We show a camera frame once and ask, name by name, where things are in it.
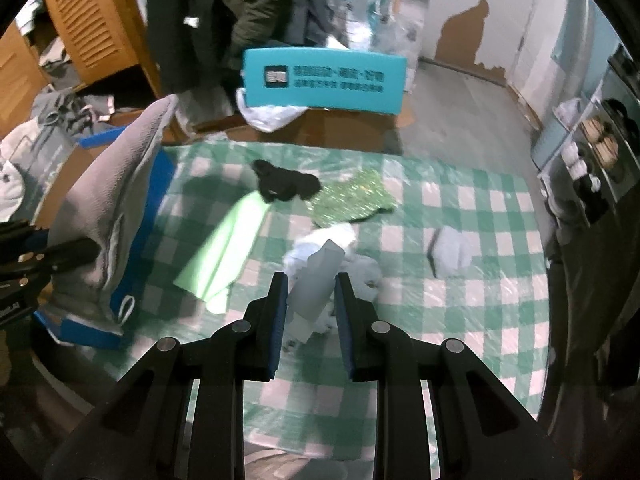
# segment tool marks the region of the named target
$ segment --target wooden cabinet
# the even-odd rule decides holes
[[[84,84],[138,64],[114,0],[45,2]]]
[[[33,99],[49,82],[15,23],[0,38],[0,137],[29,118]]]

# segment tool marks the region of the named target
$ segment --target table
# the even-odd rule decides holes
[[[299,199],[273,205],[232,286],[226,314],[210,314],[201,301],[172,285],[232,204],[255,189],[252,160],[314,173],[324,182],[375,168],[398,207],[354,227],[356,251],[375,258],[384,275],[380,319],[428,342],[462,339],[537,415],[546,373],[548,287],[522,178],[437,160],[288,144],[222,140],[168,153],[177,171],[143,251],[127,341],[117,352],[81,349],[94,364],[118,379],[157,339],[171,335],[185,343],[207,337],[240,319],[249,301],[266,295],[293,240],[312,229]],[[464,275],[438,280],[426,253],[445,224],[465,233],[474,257]],[[424,398],[435,443],[426,384]],[[337,333],[314,335],[308,344],[283,352],[270,383],[245,383],[244,437],[254,444],[313,458],[372,459],[375,417],[376,386],[348,382]],[[436,467],[435,446],[431,459]]]

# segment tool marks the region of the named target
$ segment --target black square logo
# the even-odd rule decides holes
[[[289,86],[287,65],[270,65],[264,67],[264,85],[267,88],[286,88]]]

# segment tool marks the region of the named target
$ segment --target teal box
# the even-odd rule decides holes
[[[247,106],[342,108],[400,113],[406,58],[306,46],[244,53]]]

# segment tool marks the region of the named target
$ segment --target gray floor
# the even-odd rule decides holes
[[[416,121],[399,132],[403,154],[524,177],[545,247],[554,222],[530,156],[532,129],[506,89],[422,62],[411,99]]]

